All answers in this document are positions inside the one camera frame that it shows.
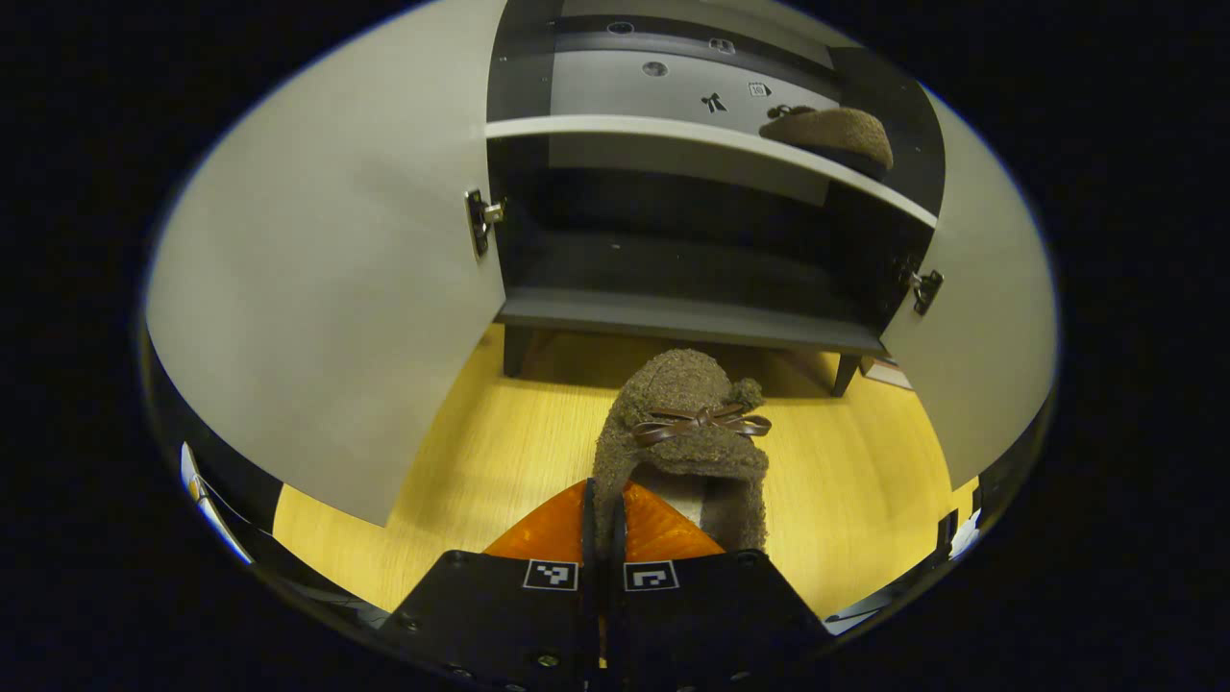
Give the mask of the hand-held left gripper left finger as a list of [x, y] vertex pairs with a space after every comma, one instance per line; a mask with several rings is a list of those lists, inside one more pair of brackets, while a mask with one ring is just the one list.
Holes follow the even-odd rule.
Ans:
[[462, 688], [599, 687], [594, 482], [579, 487], [577, 559], [446, 551], [387, 613], [383, 645]]

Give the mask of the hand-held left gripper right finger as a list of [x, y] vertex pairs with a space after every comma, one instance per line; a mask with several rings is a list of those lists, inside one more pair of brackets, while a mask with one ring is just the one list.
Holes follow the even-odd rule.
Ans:
[[603, 569], [613, 688], [786, 688], [833, 635], [759, 549], [724, 549], [629, 482]]

